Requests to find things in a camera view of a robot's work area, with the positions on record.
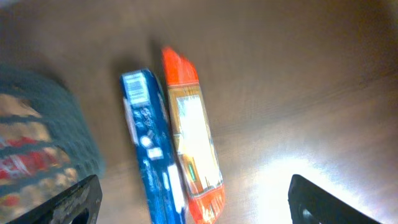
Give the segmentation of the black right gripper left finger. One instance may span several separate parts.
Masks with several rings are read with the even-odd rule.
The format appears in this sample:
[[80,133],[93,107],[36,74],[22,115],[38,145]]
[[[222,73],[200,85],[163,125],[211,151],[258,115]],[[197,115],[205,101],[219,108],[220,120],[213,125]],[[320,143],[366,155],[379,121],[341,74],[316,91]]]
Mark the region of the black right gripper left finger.
[[10,224],[96,224],[103,193],[97,175],[90,175]]

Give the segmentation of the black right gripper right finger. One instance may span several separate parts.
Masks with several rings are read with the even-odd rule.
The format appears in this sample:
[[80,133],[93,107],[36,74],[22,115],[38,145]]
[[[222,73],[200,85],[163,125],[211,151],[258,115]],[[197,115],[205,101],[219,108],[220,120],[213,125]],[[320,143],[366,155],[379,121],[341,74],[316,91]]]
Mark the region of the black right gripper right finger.
[[298,174],[290,181],[288,202],[293,224],[379,224]]

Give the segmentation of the beige red coffee pouch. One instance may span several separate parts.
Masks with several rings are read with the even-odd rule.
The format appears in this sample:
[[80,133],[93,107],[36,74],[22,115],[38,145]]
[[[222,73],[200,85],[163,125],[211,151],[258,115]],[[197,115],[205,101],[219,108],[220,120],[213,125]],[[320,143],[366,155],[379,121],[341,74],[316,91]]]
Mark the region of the beige red coffee pouch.
[[1,94],[1,223],[78,182],[60,145],[64,125],[46,120],[25,98]]

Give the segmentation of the blue carton box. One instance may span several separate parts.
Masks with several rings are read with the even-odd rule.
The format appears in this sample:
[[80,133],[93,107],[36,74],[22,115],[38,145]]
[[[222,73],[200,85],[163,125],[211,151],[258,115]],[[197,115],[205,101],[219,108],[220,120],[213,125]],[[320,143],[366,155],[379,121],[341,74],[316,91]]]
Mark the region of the blue carton box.
[[161,85],[148,69],[122,74],[120,84],[151,222],[185,224],[183,184]]

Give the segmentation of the orange noodle packet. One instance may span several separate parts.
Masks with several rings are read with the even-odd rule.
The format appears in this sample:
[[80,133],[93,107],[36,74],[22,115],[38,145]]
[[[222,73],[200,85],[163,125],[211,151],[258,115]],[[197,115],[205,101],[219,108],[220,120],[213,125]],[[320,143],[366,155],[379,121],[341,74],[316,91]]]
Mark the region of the orange noodle packet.
[[195,223],[214,224],[225,205],[224,183],[194,65],[162,49],[175,148]]

